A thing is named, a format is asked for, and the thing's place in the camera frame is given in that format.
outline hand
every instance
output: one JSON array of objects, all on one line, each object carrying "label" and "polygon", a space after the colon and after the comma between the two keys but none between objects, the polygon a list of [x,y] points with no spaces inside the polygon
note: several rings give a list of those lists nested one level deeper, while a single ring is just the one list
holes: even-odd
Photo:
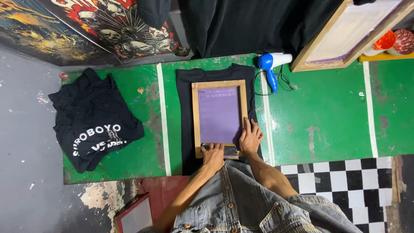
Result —
[{"label": "hand", "polygon": [[243,133],[240,137],[240,150],[247,154],[247,152],[257,153],[260,142],[265,138],[259,125],[252,119],[251,124],[249,118],[244,117]]},{"label": "hand", "polygon": [[211,176],[216,174],[224,166],[224,144],[210,144],[210,149],[206,150],[201,147],[203,152],[203,168],[206,169]]}]

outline green table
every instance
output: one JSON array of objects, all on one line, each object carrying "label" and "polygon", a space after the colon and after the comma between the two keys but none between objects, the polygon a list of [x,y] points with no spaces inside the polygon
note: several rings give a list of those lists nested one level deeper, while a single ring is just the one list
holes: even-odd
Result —
[{"label": "green table", "polygon": [[[221,70],[232,63],[253,66],[256,57],[245,54],[97,71],[101,78],[113,74],[131,112],[144,123],[145,137],[108,154],[93,172],[77,173],[64,155],[64,183],[180,175],[181,112],[175,70]],[[345,69],[299,73],[291,73],[285,65],[295,90],[279,84],[278,94],[256,95],[259,125],[267,137],[261,144],[265,162],[289,165],[413,153],[414,73],[405,70],[413,65],[413,59],[370,62],[366,64],[370,79],[364,78],[363,64],[358,62]],[[68,77],[73,81],[79,74]],[[270,91],[264,78],[258,75],[256,92]],[[373,108],[367,107],[365,80],[371,84]],[[370,118],[368,109],[373,111]],[[378,153],[373,153],[373,144]]]}]

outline checkered floor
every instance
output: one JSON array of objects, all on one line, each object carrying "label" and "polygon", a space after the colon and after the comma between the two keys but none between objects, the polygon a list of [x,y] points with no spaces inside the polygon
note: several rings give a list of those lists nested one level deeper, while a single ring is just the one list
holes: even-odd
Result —
[{"label": "checkered floor", "polygon": [[299,194],[337,204],[364,233],[387,232],[385,206],[391,205],[391,157],[278,166]]}]

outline folded black t-shirt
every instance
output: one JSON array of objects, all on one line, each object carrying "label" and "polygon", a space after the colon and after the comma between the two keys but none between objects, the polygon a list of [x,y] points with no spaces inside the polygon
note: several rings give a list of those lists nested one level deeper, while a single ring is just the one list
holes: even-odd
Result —
[{"label": "folded black t-shirt", "polygon": [[[195,158],[194,121],[192,102],[192,83],[242,80],[246,81],[246,99],[248,117],[257,122],[255,107],[255,68],[232,64],[224,70],[205,71],[203,69],[176,70],[177,90],[181,104],[181,152],[183,161],[183,175],[193,174],[203,162]],[[261,159],[262,151],[259,146],[258,154]]]},{"label": "folded black t-shirt", "polygon": [[49,98],[58,111],[56,138],[79,173],[93,171],[108,153],[144,136],[111,74],[101,80],[86,69]]}]

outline hair dryer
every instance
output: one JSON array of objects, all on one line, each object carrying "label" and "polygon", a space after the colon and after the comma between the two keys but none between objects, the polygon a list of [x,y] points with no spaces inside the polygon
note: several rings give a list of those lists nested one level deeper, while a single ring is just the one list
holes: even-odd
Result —
[{"label": "hair dryer", "polygon": [[291,54],[267,53],[259,57],[258,67],[266,71],[272,93],[277,93],[277,80],[273,73],[273,68],[292,61]]}]

